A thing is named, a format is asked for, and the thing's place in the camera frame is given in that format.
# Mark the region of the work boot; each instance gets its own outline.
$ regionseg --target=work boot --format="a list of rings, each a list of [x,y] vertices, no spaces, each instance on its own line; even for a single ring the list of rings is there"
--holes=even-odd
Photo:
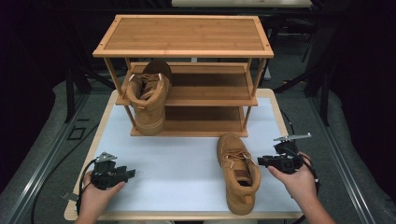
[[[228,208],[236,215],[249,214],[262,180],[259,166],[233,133],[219,138],[218,162],[224,174]]]
[[[141,75],[131,75],[126,96],[134,108],[134,122],[141,134],[155,135],[163,130],[165,100],[171,86],[172,71],[164,61],[152,61]]]

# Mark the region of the wooden shoe rack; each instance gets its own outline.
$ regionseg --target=wooden shoe rack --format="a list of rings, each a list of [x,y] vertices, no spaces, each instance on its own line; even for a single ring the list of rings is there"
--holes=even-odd
[[[274,53],[258,17],[251,16],[152,16],[117,15],[93,52],[105,59],[133,128],[140,135],[125,88],[131,74],[140,74],[147,63],[131,58],[235,58],[243,63],[168,63],[173,85],[165,102],[162,136],[248,136],[251,107],[266,60]],[[111,62],[124,58],[128,71],[120,83]],[[255,80],[252,59],[260,59]]]

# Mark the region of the table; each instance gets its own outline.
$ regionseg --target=table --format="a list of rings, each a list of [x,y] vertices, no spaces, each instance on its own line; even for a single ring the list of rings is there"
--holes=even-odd
[[[287,135],[274,93],[259,89],[257,96],[259,106],[252,111],[252,122],[247,126],[255,132],[242,138],[253,158],[275,155],[273,139]],[[253,211],[246,216],[232,214],[216,158],[218,138],[118,134],[129,130],[131,123],[122,107],[114,106],[117,97],[113,91],[82,168],[106,151],[118,156],[117,167],[136,169],[136,176],[110,202],[101,220],[283,219],[302,215],[283,184],[262,166]],[[78,181],[74,192],[78,192]],[[77,218],[74,202],[67,205],[64,217]]]
[[[173,7],[311,7],[310,0],[172,0]]]

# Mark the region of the wrist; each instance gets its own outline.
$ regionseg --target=wrist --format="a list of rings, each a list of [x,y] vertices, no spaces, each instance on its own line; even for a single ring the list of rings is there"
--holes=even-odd
[[[334,224],[335,222],[332,220],[332,217],[327,213],[321,204],[318,197],[310,196],[305,199],[301,199],[297,201],[297,204],[300,206],[301,210],[305,214],[306,220],[308,223],[312,224]]]
[[[302,210],[304,210],[308,206],[317,206],[317,204],[321,204],[317,195],[301,195],[300,197],[294,198],[297,204],[300,205]]]
[[[90,217],[90,216],[79,215],[78,218],[76,219],[75,223],[76,224],[94,224],[94,223],[96,223],[96,218]]]

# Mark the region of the shoelace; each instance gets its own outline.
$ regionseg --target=shoelace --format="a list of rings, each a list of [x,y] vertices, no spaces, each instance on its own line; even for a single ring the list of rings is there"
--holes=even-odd
[[[245,155],[245,150],[243,148],[231,148],[227,150],[227,153],[224,154],[225,158],[233,161],[242,161],[242,160],[251,160],[254,164],[256,162],[251,159],[251,157]]]
[[[161,73],[158,74],[158,76],[153,75],[153,74],[141,74],[141,75],[131,75],[129,78],[129,81],[133,79],[133,77],[136,77],[140,80],[142,80],[142,88],[140,90],[140,99],[141,100],[147,100],[150,96],[147,96],[148,92],[150,92],[152,89],[154,89],[157,85],[157,82],[162,79]]]

